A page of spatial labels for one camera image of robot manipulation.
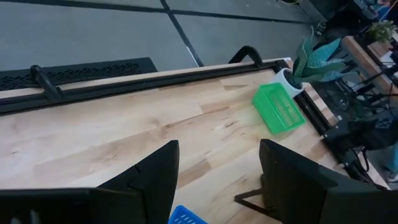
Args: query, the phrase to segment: floor tile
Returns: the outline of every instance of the floor tile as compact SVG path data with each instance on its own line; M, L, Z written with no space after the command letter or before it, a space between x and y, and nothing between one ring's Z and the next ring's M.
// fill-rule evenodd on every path
M166 0L172 9L308 21L298 5L276 0Z
M166 14L0 3L0 70L150 57L196 67Z
M263 59L292 57L310 26L198 16L177 16L205 65L227 63L244 45L255 47Z
M162 3L160 3L160 0L80 0L80 1L163 8Z

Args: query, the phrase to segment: wood grain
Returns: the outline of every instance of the wood grain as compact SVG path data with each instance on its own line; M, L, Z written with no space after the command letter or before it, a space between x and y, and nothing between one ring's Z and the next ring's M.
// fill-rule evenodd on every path
M273 76L265 70L2 116L0 188L96 187L178 139L174 207L185 205L208 223L276 223L233 202L259 187L260 139L331 169L336 162L309 122L269 132L251 98ZM306 90L327 112L311 86Z

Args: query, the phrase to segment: blue basket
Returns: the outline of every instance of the blue basket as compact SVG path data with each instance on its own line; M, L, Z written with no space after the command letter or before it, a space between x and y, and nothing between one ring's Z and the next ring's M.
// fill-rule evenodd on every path
M173 215L169 219L169 224L207 224L193 212L182 205L175 208Z

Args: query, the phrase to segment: green basket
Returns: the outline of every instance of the green basket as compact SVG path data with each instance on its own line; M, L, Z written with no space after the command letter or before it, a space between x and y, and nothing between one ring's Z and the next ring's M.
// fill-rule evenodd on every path
M280 83L261 85L252 102L272 134L305 124L305 118Z

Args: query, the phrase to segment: white pot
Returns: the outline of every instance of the white pot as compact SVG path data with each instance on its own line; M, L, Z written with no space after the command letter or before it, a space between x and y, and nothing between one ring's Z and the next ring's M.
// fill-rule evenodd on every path
M292 73L292 70L289 69L289 68L281 69L278 73L276 73L276 75L273 77L273 79L269 83L280 83L280 84L282 84L282 86L285 88L285 90L287 91L289 96L291 98L293 98L293 97L297 96L298 94L300 94L304 90L304 87L303 87L303 85L301 85L301 89L293 87L286 80L285 75L284 75L285 72Z

